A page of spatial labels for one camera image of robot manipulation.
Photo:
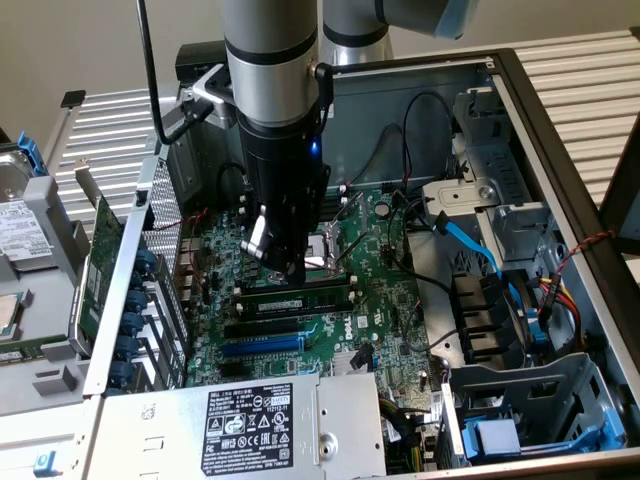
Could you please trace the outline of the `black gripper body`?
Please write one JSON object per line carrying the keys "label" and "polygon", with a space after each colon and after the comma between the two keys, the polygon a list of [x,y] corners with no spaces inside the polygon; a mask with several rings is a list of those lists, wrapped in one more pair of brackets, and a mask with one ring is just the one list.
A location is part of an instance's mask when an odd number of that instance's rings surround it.
{"label": "black gripper body", "polygon": [[241,147],[257,201],[266,206],[316,206],[323,199],[329,167],[322,159],[320,109],[313,106],[284,126],[261,125],[238,116]]}

